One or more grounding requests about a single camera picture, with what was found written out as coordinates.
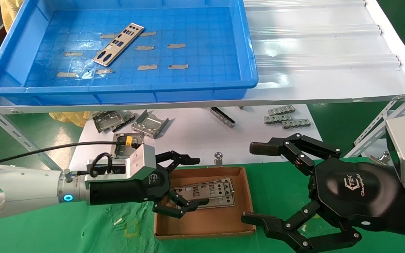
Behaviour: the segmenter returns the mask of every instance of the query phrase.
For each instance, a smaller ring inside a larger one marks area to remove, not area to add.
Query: blue plastic tray
[[[130,22],[157,34],[137,37],[108,66],[114,73],[95,74],[105,67],[92,59],[111,41],[100,35]],[[167,48],[175,43],[186,47]],[[145,64],[159,67],[137,70]],[[0,96],[19,105],[241,99],[257,82],[242,0],[26,0],[0,50]]]

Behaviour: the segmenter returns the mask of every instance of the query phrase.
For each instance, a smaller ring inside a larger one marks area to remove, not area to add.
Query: black robotic finger
[[[180,219],[185,213],[194,212],[200,205],[207,205],[209,203],[209,199],[188,201],[174,190],[168,192],[168,197],[180,206],[180,209],[161,205],[160,202],[156,202],[153,206],[153,212]]]

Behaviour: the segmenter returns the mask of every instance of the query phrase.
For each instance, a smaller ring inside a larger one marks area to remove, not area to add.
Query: black cable
[[[110,174],[112,172],[112,157],[110,156],[109,153],[102,153],[102,154],[99,154],[95,158],[95,160],[93,160],[93,162],[92,162],[92,164],[90,166],[89,173],[90,173],[91,177],[97,177],[98,176],[98,172],[95,171],[95,166],[98,163],[98,161],[101,160],[101,158],[103,158],[103,157],[107,157],[107,170],[106,170],[107,173]]]
[[[4,159],[1,159],[1,160],[0,160],[0,163],[1,163],[1,162],[7,162],[7,161],[10,161],[10,160],[14,160],[14,159],[21,158],[21,157],[25,157],[25,156],[32,155],[32,154],[38,154],[38,153],[42,153],[42,152],[54,150],[54,149],[63,149],[63,148],[69,148],[69,147],[75,147],[75,146],[82,146],[82,145],[100,145],[100,144],[105,144],[105,145],[113,145],[113,144],[126,145],[125,142],[118,142],[118,141],[87,141],[87,142],[77,142],[77,143],[70,143],[70,144],[64,144],[64,145],[59,145],[59,146],[54,146],[54,147],[49,147],[49,148],[34,150],[34,151],[26,152],[26,153],[23,153],[23,154],[18,154],[18,155],[15,155],[15,156],[11,156],[11,157],[7,157],[7,158],[4,158]]]

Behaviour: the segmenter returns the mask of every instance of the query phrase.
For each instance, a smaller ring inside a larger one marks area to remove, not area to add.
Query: green table mat
[[[349,162],[367,161],[350,158]],[[289,162],[246,167],[254,211],[287,219],[309,203],[308,177]],[[262,229],[247,237],[158,241],[153,236],[151,203],[87,206],[83,202],[35,210],[0,219],[0,253],[241,253],[293,252],[285,243],[266,238]],[[114,229],[123,218],[126,229]],[[311,237],[337,232],[321,218],[306,223]],[[337,252],[405,251],[405,236],[366,232],[353,248]]]

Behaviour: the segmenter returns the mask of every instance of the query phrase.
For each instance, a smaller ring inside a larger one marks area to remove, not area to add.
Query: perforated steel bracket
[[[143,31],[144,27],[134,23],[120,32],[103,50],[93,58],[97,64],[105,67],[109,66],[112,61],[121,54],[121,52]]]

